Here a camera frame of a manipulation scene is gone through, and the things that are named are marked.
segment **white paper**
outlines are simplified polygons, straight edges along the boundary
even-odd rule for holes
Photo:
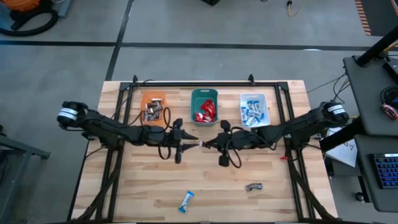
[[[329,128],[326,136],[331,136],[339,130],[341,130],[341,128]],[[351,139],[348,142],[327,151],[326,155],[351,167],[355,167],[357,152],[358,149],[356,148],[355,140]]]

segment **white bin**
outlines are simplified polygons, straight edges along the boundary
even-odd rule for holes
[[[241,108],[245,107],[248,108],[248,101],[258,101],[260,104],[260,108],[262,108],[262,112],[264,113],[264,116],[260,119],[260,122],[258,122],[257,124],[253,125],[253,126],[246,126],[243,123],[243,115],[241,113]],[[263,93],[243,93],[241,95],[241,107],[239,108],[239,113],[241,115],[241,121],[242,121],[242,125],[244,127],[248,127],[248,128],[256,128],[256,127],[261,127],[261,126],[267,126],[270,125],[270,121],[269,121],[269,113],[268,113],[268,105],[267,105],[267,98],[265,96],[265,94]]]

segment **wooden tabletop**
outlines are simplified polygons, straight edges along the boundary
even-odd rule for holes
[[[295,115],[307,113],[310,104],[304,82],[296,80],[288,83]],[[119,84],[120,82],[104,83],[98,106],[101,114],[112,116],[114,113]],[[141,96],[145,90],[162,90],[166,91],[172,121],[183,118],[183,129],[186,132],[203,141],[213,139],[222,132],[220,123],[212,127],[198,127],[190,119],[190,98],[194,89],[196,88],[140,88],[134,92],[129,120],[132,121],[139,114]],[[264,93],[267,97],[271,124],[280,123],[273,87],[215,89],[219,94],[218,117],[227,119],[232,126],[241,126],[239,99],[242,93]],[[88,153],[99,146],[99,142],[91,142]],[[165,161],[158,156],[155,147],[137,147],[126,143],[114,222],[297,221],[288,166],[286,161],[280,159],[284,152],[283,141],[279,141],[275,151],[240,151],[243,164],[242,168],[236,169],[233,166],[220,167],[220,154],[215,149],[189,149],[183,153],[181,164],[175,164],[174,149],[172,157]],[[321,151],[308,147],[303,151],[303,156],[312,192],[332,215],[337,216]],[[93,154],[85,161],[72,218],[81,215],[99,192],[105,158],[106,149]],[[244,186],[254,182],[262,183],[263,189],[247,193]],[[195,196],[188,206],[187,213],[181,213],[178,207],[188,190]],[[304,214],[308,214],[303,193],[300,194]],[[104,204],[106,212],[108,199],[109,196]]]

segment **keyboard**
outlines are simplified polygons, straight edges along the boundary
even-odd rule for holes
[[[376,178],[381,189],[398,189],[398,154],[373,154]]]

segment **plastic bin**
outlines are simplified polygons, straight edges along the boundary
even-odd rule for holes
[[[217,90],[214,89],[196,89],[192,91],[192,97],[191,97],[191,119],[193,123],[197,126],[212,126],[218,121],[218,92]],[[214,103],[214,106],[216,108],[216,118],[215,122],[210,122],[210,123],[201,123],[201,122],[196,122],[195,121],[195,113],[204,113],[204,110],[200,109],[200,106],[204,104],[206,100],[211,99]]]
[[[264,113],[264,116],[260,119],[260,122],[258,122],[256,125],[253,126],[246,126],[243,123],[243,117],[242,117],[242,113],[241,113],[241,108],[242,107],[248,107],[247,102],[248,101],[258,101],[260,104],[260,108],[262,109],[262,112]],[[265,96],[265,94],[263,93],[243,93],[241,95],[241,107],[239,108],[239,114],[241,115],[241,121],[242,121],[242,125],[244,127],[248,127],[248,128],[256,128],[256,127],[261,127],[261,126],[267,126],[270,125],[270,120],[269,120],[269,113],[268,113],[268,105],[267,105],[267,98]]]

